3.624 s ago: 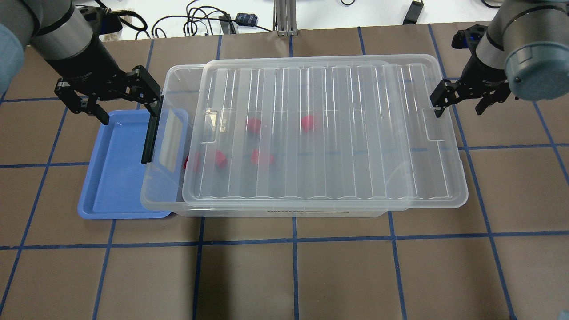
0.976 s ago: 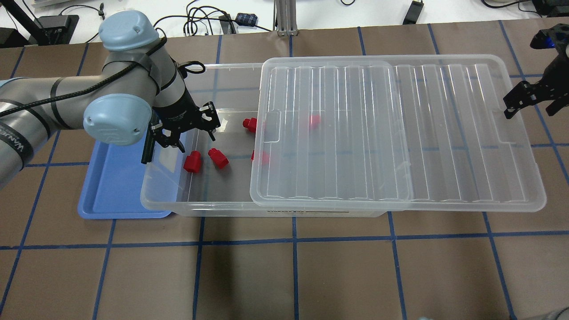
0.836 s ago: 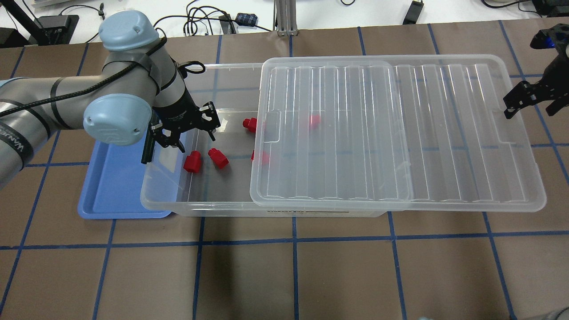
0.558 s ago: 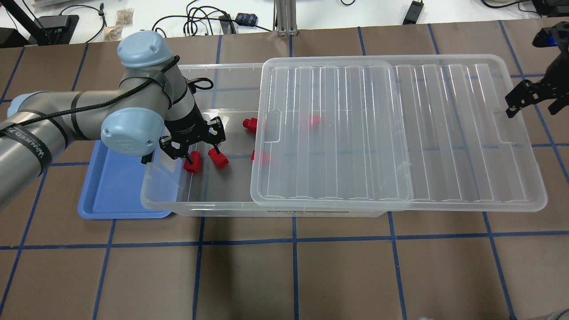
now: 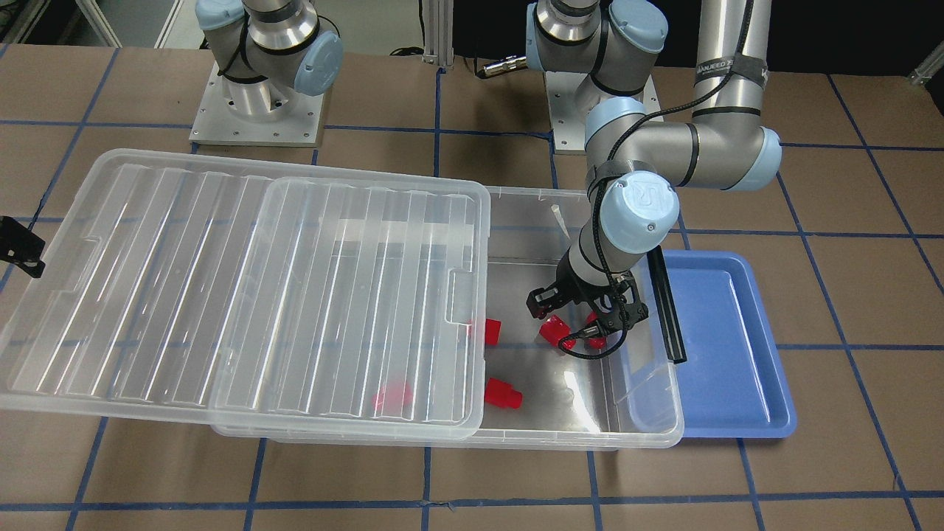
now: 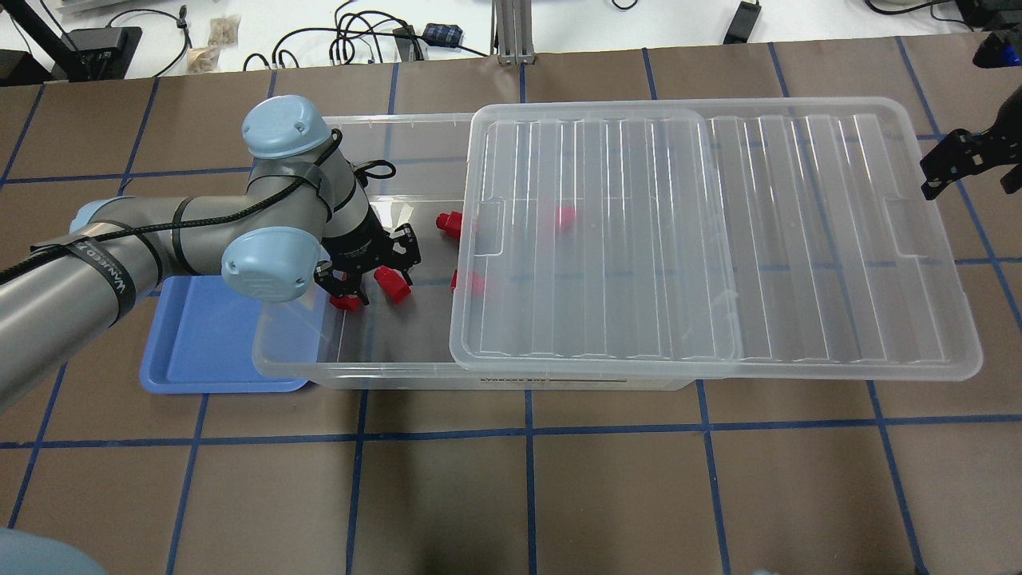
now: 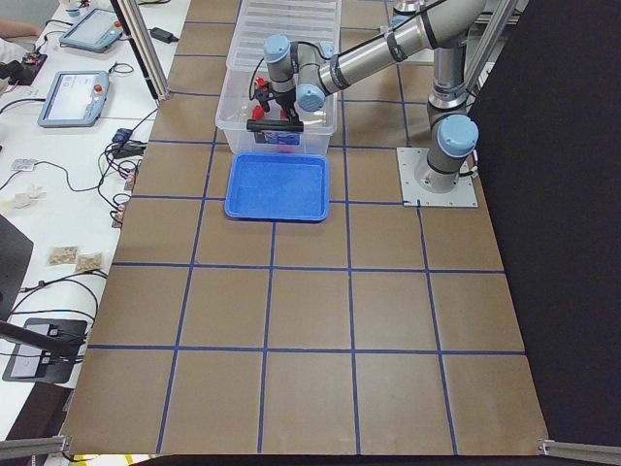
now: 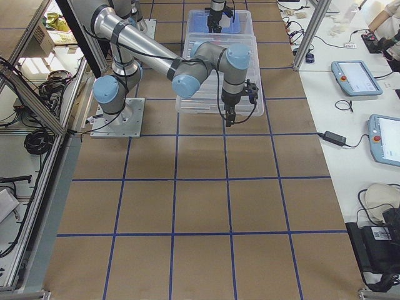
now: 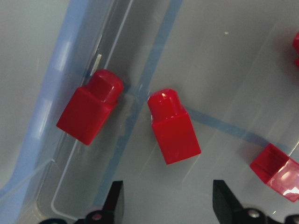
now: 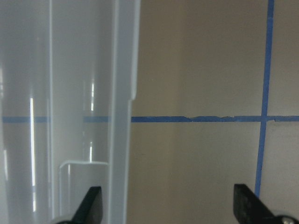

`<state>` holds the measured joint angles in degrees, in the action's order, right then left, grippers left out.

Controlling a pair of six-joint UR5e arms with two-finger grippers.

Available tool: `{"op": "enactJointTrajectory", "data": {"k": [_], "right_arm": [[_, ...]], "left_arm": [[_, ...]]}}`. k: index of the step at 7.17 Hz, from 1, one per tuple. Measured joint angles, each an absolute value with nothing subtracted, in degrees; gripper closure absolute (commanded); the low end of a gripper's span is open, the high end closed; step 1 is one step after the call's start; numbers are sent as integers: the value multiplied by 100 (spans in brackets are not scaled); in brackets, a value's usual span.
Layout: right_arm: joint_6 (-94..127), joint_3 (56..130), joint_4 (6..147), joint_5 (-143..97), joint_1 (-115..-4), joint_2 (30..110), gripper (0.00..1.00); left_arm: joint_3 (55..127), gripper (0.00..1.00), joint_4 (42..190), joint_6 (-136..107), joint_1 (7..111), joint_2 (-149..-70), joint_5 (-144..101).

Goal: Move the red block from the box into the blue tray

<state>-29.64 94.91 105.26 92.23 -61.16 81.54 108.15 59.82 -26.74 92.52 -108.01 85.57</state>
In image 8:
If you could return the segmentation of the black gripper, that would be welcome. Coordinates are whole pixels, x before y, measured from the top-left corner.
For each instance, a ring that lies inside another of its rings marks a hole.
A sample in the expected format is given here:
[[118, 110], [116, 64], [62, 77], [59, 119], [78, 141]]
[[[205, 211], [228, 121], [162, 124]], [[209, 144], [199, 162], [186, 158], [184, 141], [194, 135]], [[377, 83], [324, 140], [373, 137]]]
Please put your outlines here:
[[214, 32], [214, 28], [217, 33], [222, 31], [222, 27], [219, 25], [219, 22], [222, 18], [222, 11], [210, 11], [209, 16], [207, 17], [207, 26], [209, 27], [209, 33]]
[[235, 107], [240, 102], [241, 97], [243, 96], [244, 88], [242, 88], [239, 92], [233, 93], [226, 91], [225, 88], [222, 88], [221, 99], [224, 103], [225, 116], [222, 116], [225, 120], [226, 127], [231, 127], [235, 124], [236, 119], [236, 111]]

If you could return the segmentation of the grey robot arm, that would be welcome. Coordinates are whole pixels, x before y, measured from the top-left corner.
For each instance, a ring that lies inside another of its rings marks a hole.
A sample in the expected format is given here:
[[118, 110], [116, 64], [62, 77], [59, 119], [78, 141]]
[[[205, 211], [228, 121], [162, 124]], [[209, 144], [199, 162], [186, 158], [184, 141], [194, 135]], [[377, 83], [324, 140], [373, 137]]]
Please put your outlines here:
[[174, 92], [182, 98], [191, 98], [212, 71], [224, 74], [222, 88], [217, 89], [217, 101], [224, 103], [221, 117], [226, 126], [236, 123], [235, 107], [243, 96], [256, 104], [258, 88], [246, 79], [250, 52], [242, 44], [229, 48], [212, 42], [194, 46], [191, 58], [185, 60], [156, 42], [132, 25], [128, 18], [130, 1], [73, 1], [77, 19], [92, 38], [107, 41], [126, 50], [134, 58], [164, 74]]
[[222, 27], [219, 22], [222, 19], [226, 2], [223, 0], [212, 0], [209, 8], [209, 15], [207, 17], [207, 26], [209, 33], [220, 33]]

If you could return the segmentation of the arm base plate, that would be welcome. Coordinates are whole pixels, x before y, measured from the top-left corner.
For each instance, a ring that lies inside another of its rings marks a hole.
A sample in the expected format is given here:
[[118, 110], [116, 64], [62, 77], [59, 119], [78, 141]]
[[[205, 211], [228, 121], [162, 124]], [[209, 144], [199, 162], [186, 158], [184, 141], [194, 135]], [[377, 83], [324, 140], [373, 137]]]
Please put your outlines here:
[[143, 123], [145, 99], [127, 98], [124, 110], [116, 118], [104, 114], [100, 105], [97, 105], [95, 117], [92, 118], [92, 138], [139, 138]]

